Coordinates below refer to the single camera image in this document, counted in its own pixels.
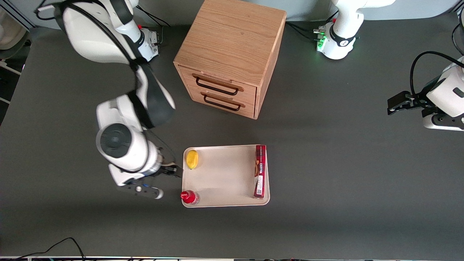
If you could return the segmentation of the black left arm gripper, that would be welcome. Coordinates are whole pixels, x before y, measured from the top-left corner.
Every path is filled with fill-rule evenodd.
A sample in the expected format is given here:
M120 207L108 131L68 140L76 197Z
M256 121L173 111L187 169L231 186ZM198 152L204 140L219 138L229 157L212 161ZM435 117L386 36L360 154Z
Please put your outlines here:
M416 92L413 80L411 80L411 93L409 91L402 91L387 100L387 114L392 115L398 111L411 109L411 107L413 107L413 97L414 103L424 109L423 113L437 113L439 110L436 105L427 98L426 94L436 86L438 81L439 78L434 78L426 83L420 92Z

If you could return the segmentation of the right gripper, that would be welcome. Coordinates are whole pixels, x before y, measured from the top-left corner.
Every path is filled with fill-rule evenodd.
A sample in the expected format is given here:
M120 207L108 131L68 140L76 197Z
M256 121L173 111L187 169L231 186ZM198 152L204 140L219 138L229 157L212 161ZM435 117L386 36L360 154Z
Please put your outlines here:
M178 171L177 165L161 165L157 171L153 171L152 169L149 169L143 173L128 173L128 172L124 172L123 170L119 169L115 165L109 165L109 171L110 171L111 177L113 178L114 182L118 186L124 186L131 180L140 180L145 177L151 177L151 176L154 177L156 174L159 174L160 171L163 175L182 178L181 173L179 173Z

